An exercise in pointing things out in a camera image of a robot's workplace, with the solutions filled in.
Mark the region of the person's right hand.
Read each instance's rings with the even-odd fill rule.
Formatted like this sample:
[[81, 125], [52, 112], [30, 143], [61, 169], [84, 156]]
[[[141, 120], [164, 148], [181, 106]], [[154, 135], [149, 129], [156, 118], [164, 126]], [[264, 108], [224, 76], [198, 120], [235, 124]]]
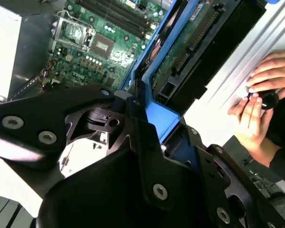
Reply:
[[247, 81], [250, 93], [278, 89], [280, 99], [285, 98], [285, 51], [265, 57]]

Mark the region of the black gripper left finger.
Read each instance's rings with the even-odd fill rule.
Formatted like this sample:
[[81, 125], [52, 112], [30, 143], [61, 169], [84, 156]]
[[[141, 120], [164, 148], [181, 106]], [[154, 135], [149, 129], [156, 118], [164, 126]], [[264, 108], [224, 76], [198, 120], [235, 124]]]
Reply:
[[67, 145], [97, 131], [109, 134], [107, 156], [160, 146], [147, 119], [146, 96], [143, 84], [126, 99], [101, 85], [87, 85], [0, 104], [0, 157], [51, 169]]

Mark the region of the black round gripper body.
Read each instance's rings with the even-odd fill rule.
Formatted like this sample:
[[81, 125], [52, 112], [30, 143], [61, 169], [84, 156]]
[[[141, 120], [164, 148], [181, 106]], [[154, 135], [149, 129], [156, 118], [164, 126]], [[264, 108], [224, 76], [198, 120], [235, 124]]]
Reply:
[[165, 159], [160, 146], [120, 149], [57, 183], [39, 228], [200, 228], [206, 207], [199, 179]]

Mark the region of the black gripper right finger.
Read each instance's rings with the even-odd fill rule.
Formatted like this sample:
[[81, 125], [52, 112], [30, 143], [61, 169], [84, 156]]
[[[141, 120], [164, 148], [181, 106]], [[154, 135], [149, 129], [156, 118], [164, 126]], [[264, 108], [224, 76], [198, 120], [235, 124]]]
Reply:
[[225, 227], [285, 228], [282, 216], [223, 148], [216, 144], [205, 148], [195, 129], [185, 123], [179, 126], [187, 146], [181, 150], [180, 158], [195, 158], [206, 185], [206, 198]]

